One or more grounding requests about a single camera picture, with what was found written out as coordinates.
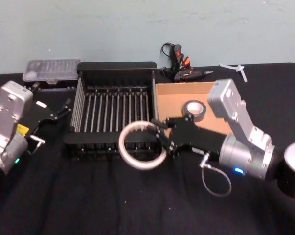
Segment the brown cardboard box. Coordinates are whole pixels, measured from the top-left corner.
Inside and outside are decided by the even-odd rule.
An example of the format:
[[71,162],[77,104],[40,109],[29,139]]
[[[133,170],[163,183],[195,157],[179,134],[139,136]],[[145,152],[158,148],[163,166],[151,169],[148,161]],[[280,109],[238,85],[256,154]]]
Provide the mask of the brown cardboard box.
[[223,134],[232,133],[230,126],[222,118],[216,118],[211,110],[207,96],[214,82],[156,84],[158,115],[161,121],[167,117],[181,117],[182,107],[189,100],[198,100],[206,105],[203,121],[197,126]]

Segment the white rope ring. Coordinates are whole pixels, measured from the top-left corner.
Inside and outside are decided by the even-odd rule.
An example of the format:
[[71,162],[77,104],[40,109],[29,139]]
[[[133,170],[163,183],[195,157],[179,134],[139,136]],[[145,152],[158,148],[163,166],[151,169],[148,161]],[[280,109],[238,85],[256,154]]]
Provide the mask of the white rope ring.
[[135,169],[138,170],[151,170],[154,169],[155,167],[159,166],[166,158],[167,153],[164,149],[162,149],[161,154],[155,158],[154,160],[150,161],[139,161],[132,157],[126,150],[124,146],[124,142],[126,139],[126,136],[131,133],[132,131],[135,130],[146,130],[148,126],[156,127],[154,124],[147,122],[147,121],[135,121],[131,122],[128,124],[120,133],[119,136],[119,141],[118,141],[118,148],[119,148],[119,153],[123,160],[132,166]]

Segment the black table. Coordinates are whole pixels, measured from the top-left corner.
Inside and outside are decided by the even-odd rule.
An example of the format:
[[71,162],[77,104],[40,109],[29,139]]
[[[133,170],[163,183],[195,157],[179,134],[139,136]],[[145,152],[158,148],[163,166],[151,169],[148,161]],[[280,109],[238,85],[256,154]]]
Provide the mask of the black table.
[[[203,81],[235,81],[253,123],[277,147],[295,142],[295,64],[246,65],[248,83],[233,70],[203,69],[214,71]],[[0,75],[0,86],[21,78]],[[57,109],[73,95],[40,92],[38,99]],[[194,154],[168,159],[148,172],[122,160],[72,162],[64,151],[64,130],[61,124],[43,128],[44,147],[24,156],[6,177],[0,192],[0,234],[295,234],[295,200],[283,195],[276,182],[228,169],[232,194],[216,198],[204,189],[200,159]],[[218,175],[207,172],[206,178],[210,187],[226,190]]]

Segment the black electrical tape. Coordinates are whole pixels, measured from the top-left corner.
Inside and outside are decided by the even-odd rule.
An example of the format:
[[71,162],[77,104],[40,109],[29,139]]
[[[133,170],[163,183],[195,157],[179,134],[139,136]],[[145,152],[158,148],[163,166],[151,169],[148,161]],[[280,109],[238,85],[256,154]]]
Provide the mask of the black electrical tape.
[[207,108],[204,103],[198,100],[190,100],[183,105],[182,115],[192,115],[192,117],[194,118],[194,122],[200,122],[204,119],[206,110]]

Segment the light blue wall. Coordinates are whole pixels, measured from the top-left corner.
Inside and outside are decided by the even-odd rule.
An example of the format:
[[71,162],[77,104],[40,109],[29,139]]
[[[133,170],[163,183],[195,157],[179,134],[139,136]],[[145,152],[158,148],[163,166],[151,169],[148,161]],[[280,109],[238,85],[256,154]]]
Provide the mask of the light blue wall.
[[0,0],[0,73],[53,58],[162,67],[167,41],[193,66],[295,62],[295,0]]

